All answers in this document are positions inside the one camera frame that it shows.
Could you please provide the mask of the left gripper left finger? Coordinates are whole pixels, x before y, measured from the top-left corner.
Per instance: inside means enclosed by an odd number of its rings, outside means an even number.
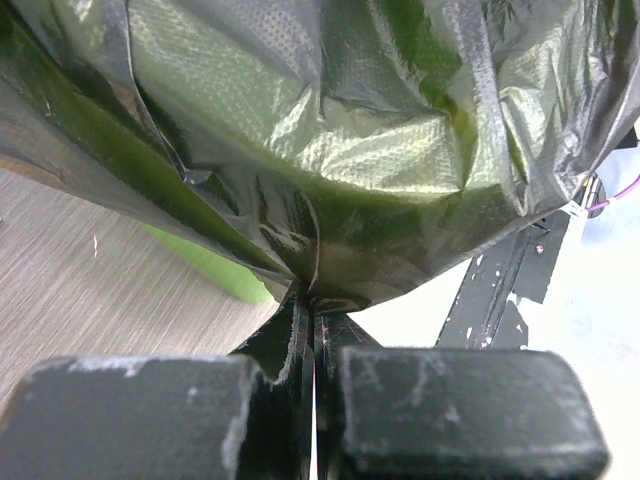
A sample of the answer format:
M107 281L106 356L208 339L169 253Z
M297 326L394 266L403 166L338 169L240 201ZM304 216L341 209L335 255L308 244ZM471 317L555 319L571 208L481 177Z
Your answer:
M1 419L5 479L305 479L312 321L291 288L225 356L38 365Z

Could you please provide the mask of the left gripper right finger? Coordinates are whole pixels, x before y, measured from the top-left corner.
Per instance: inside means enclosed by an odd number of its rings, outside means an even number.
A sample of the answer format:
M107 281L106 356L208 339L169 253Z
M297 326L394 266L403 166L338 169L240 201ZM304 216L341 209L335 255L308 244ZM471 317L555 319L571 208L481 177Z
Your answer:
M551 352L385 347L314 321L321 479L598 479L610 452Z

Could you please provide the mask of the black trash bag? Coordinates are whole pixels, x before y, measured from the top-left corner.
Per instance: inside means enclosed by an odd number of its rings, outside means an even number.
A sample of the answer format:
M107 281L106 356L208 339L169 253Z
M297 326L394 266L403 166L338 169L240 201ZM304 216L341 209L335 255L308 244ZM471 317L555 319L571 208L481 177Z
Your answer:
M1 152L320 313L568 203L639 113L635 1L5 1Z

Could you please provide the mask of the green plastic trash bin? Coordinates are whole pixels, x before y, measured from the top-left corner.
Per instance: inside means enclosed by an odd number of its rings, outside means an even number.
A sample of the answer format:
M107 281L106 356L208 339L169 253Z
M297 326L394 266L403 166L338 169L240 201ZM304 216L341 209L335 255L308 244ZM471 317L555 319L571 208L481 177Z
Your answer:
M264 283L244 266L161 229L144 223L142 227L187 264L236 299L252 305L264 304L273 299Z

